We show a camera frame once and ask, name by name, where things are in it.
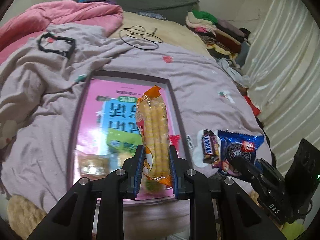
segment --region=blue snack package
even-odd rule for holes
[[[219,172],[225,176],[233,176],[241,180],[246,180],[230,163],[234,157],[241,155],[247,161],[255,164],[256,152],[263,143],[264,136],[218,130],[218,137],[221,140],[221,167],[219,168]]]

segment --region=bed sheet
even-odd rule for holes
[[[130,28],[134,25],[144,27],[150,34],[157,28],[154,35],[161,38],[165,43],[211,57],[201,39],[185,26],[172,21],[158,20],[131,12],[124,12],[123,17],[122,26],[110,38],[119,38],[121,29]]]

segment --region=red cloth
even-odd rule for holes
[[[251,102],[248,96],[243,96],[243,97],[247,101],[248,105],[251,107],[254,116],[258,116],[261,113],[260,110],[253,105],[253,103]]]

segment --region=yellow snack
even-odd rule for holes
[[[138,99],[136,122],[146,147],[144,174],[170,186],[168,118],[159,90],[154,86]]]

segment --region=oreo package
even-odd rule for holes
[[[201,143],[203,162],[218,168],[220,164],[220,139],[217,136],[217,131],[214,133],[208,129],[203,130]]]
[[[242,156],[252,164],[255,164],[257,149],[264,141],[264,136],[254,136],[240,133],[231,133],[218,130],[218,137],[221,140],[221,167],[219,172],[225,176],[242,178],[241,173],[230,164],[236,156]]]

